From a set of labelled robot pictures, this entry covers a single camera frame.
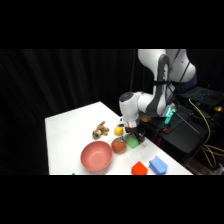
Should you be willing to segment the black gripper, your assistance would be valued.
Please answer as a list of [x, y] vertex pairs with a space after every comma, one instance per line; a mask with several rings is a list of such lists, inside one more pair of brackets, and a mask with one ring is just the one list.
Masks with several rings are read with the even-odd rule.
[[143, 135], [143, 131], [138, 126], [133, 128], [128, 127], [127, 130], [130, 134], [133, 135], [139, 144], [142, 144], [145, 141], [146, 138]]

